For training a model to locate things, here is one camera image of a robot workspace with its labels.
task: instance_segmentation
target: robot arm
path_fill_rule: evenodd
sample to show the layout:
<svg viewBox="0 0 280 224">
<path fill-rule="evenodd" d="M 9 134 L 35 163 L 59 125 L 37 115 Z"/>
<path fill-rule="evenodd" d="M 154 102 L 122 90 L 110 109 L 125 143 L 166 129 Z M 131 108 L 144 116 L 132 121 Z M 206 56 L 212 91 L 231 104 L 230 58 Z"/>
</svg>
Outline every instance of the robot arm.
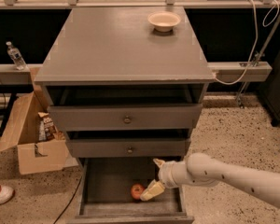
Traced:
<svg viewBox="0 0 280 224">
<path fill-rule="evenodd" d="M 160 181 L 147 187 L 141 195 L 143 201 L 165 189 L 181 185 L 210 187 L 221 181 L 280 208 L 280 174 L 227 164 L 202 153 L 192 154 L 184 161 L 154 162 L 160 168 Z"/>
</svg>

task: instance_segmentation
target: power cord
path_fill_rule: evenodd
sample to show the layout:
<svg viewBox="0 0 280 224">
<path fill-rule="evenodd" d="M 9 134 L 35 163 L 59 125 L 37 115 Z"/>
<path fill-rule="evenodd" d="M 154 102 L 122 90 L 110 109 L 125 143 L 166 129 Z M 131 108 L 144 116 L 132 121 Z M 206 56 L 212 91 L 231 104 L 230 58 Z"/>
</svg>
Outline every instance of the power cord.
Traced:
<svg viewBox="0 0 280 224">
<path fill-rule="evenodd" d="M 63 215 L 63 213 L 66 211 L 66 209 L 68 208 L 68 206 L 70 205 L 70 203 L 74 200 L 74 197 L 76 196 L 76 193 L 77 193 L 77 190 L 78 190 L 78 187 L 80 186 L 80 183 L 81 183 L 81 180 L 82 180 L 82 177 L 80 178 L 80 180 L 78 181 L 77 183 L 77 187 L 73 193 L 73 196 L 72 198 L 70 199 L 70 201 L 68 202 L 67 206 L 64 208 L 64 210 L 62 210 L 62 212 L 57 216 L 56 220 L 54 221 L 54 224 L 57 223 L 57 221 L 60 219 L 60 217 Z"/>
<path fill-rule="evenodd" d="M 264 19 L 263 19 L 263 21 L 262 21 L 262 26 L 263 26 L 263 27 L 268 27 L 269 25 L 271 25 L 271 24 L 276 20 L 276 18 L 278 17 L 278 14 L 279 14 L 279 12 L 280 12 L 280 6 L 279 6 L 278 1 L 277 1 L 277 0 L 273 0 L 273 1 L 275 2 L 275 5 L 272 6 L 272 8 L 268 11 L 267 15 L 265 15 L 265 17 L 264 17 Z M 266 20 L 267 20 L 267 18 L 268 18 L 268 16 L 269 16 L 269 14 L 273 11 L 273 9 L 274 9 L 276 6 L 277 6 L 277 12 L 276 12 L 276 14 L 274 15 L 273 19 L 272 19 L 270 22 L 268 22 L 267 24 L 265 24 L 265 22 L 266 22 Z"/>
<path fill-rule="evenodd" d="M 215 81 L 217 81 L 217 82 L 219 82 L 219 83 L 221 83 L 221 84 L 223 84 L 223 85 L 229 85 L 229 86 L 230 86 L 230 85 L 234 85 L 234 84 L 236 84 L 237 82 L 239 82 L 239 81 L 244 77 L 244 75 L 245 75 L 245 73 L 246 73 L 248 67 L 251 65 L 251 58 L 252 58 L 252 55 L 253 55 L 253 51 L 254 51 L 255 46 L 256 46 L 256 44 L 257 44 L 257 42 L 258 42 L 258 40 L 259 40 L 259 29 L 258 29 L 258 20 L 257 20 L 257 13 L 256 13 L 255 3 L 254 3 L 253 0 L 248 0 L 248 1 L 249 1 L 249 2 L 252 4 L 252 6 L 253 6 L 254 25 L 255 25 L 255 41 L 254 41 L 254 45 L 253 45 L 253 48 L 252 48 L 252 50 L 251 50 L 251 52 L 250 52 L 249 59 L 248 59 L 248 63 L 247 63 L 247 65 L 246 65 L 246 67 L 245 67 L 245 70 L 244 70 L 244 72 L 240 75 L 240 77 L 239 77 L 238 79 L 236 79 L 236 80 L 233 81 L 233 82 L 225 82 L 225 81 L 219 80 L 217 77 L 215 77 Z"/>
</svg>

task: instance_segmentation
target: white cable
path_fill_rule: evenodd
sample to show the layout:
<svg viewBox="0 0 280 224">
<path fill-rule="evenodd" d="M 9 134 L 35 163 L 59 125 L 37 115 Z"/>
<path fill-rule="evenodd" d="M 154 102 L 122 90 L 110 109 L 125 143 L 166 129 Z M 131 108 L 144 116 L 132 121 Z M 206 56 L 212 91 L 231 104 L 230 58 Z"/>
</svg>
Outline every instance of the white cable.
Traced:
<svg viewBox="0 0 280 224">
<path fill-rule="evenodd" d="M 244 72 L 241 74 L 241 76 L 236 79 L 235 81 L 233 82 L 224 82 L 222 80 L 219 80 L 217 77 L 215 77 L 215 80 L 223 85 L 234 85 L 235 83 L 239 82 L 245 75 L 248 67 L 250 66 L 250 62 L 251 62 L 251 58 L 252 58 L 252 55 L 253 55 L 253 51 L 255 49 L 255 46 L 259 40 L 259 29 L 258 29 L 258 20 L 257 20 L 257 14 L 256 14 L 256 8 L 255 8 L 255 3 L 253 0 L 248 0 L 249 2 L 251 2 L 252 6 L 253 6 L 253 15 L 254 15 L 254 25 L 255 25 L 255 41 L 254 41 L 254 45 L 253 45 L 253 48 L 250 52 L 250 55 L 249 55 L 249 59 L 248 59 L 248 63 L 245 67 L 245 70 Z"/>
<path fill-rule="evenodd" d="M 275 5 L 272 6 L 272 8 L 271 8 L 271 9 L 269 10 L 269 12 L 267 13 L 267 15 L 265 15 L 265 17 L 264 17 L 264 19 L 263 19 L 263 21 L 262 21 L 262 26 L 263 26 L 263 27 L 268 27 L 268 26 L 271 25 L 271 24 L 276 20 L 276 18 L 278 17 L 278 14 L 279 14 L 279 11 L 280 11 L 280 6 L 279 6 L 279 3 L 278 3 L 277 0 L 273 0 L 273 1 L 275 2 Z M 269 23 L 265 24 L 264 22 L 267 20 L 269 14 L 273 11 L 273 9 L 274 9 L 276 6 L 277 6 L 276 15 L 273 17 L 273 19 L 272 19 Z"/>
</svg>

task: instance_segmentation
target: drawer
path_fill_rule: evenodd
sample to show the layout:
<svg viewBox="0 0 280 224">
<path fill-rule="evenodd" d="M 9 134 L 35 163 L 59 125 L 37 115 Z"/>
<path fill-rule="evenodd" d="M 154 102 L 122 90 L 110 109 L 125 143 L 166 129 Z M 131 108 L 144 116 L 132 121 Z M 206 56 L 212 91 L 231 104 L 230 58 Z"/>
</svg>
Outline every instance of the drawer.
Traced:
<svg viewBox="0 0 280 224">
<path fill-rule="evenodd" d="M 196 87 L 186 84 L 46 86 L 55 106 L 191 104 Z"/>
<path fill-rule="evenodd" d="M 106 134 L 105 138 L 71 139 L 66 144 L 76 158 L 185 156 L 189 149 L 188 139 L 173 136 L 117 138 Z"/>
<path fill-rule="evenodd" d="M 194 128 L 202 104 L 180 106 L 51 106 L 61 131 Z"/>
<path fill-rule="evenodd" d="M 157 178 L 151 158 L 86 159 L 76 218 L 68 223 L 190 224 L 182 189 L 167 189 L 148 202 L 133 200 L 130 189 Z"/>
</svg>

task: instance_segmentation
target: red apple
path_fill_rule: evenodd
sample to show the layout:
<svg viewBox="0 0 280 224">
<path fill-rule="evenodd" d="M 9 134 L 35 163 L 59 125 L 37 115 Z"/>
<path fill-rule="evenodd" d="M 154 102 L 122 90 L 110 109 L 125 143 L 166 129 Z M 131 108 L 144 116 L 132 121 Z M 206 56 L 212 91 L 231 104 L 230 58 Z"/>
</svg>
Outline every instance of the red apple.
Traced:
<svg viewBox="0 0 280 224">
<path fill-rule="evenodd" d="M 140 196 L 144 190 L 145 188 L 141 184 L 134 184 L 131 187 L 131 195 L 135 200 L 140 200 Z"/>
</svg>

